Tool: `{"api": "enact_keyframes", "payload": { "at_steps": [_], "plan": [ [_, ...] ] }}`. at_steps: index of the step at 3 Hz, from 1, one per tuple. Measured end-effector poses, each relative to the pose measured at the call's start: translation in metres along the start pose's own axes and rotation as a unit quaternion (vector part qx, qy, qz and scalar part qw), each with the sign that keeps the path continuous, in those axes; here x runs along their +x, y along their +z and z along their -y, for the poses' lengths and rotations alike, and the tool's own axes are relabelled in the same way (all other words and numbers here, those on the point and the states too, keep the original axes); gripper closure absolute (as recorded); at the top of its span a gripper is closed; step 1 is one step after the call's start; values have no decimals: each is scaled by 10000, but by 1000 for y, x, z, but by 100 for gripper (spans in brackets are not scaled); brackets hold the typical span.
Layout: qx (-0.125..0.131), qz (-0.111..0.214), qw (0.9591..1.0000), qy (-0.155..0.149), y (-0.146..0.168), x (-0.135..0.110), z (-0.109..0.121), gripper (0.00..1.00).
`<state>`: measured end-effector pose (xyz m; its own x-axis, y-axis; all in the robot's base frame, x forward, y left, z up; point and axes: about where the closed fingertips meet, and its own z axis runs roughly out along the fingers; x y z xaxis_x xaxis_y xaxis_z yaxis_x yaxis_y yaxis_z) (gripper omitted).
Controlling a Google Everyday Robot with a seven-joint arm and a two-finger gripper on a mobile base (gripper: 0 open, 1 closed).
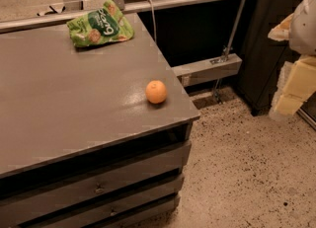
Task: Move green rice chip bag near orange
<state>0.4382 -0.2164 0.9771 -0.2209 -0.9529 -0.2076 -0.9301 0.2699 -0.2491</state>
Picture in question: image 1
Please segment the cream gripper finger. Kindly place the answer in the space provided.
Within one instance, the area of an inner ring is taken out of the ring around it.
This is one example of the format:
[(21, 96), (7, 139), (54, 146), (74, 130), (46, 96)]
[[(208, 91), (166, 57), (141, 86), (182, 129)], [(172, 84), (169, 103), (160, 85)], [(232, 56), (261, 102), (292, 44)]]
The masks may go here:
[(316, 57), (301, 55), (294, 63), (282, 66), (269, 117), (283, 120), (293, 116), (316, 92)]
[(268, 38), (276, 41), (289, 40), (289, 29), (293, 15), (288, 15), (268, 33)]

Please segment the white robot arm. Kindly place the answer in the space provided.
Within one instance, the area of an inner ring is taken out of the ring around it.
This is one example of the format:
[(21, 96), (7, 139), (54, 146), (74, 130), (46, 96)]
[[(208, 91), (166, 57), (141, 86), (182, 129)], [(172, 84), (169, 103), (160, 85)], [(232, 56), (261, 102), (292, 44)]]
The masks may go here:
[(269, 116), (274, 120), (294, 115), (316, 92), (316, 0), (302, 0), (295, 11), (275, 26), (268, 38), (287, 40), (299, 58), (282, 66)]

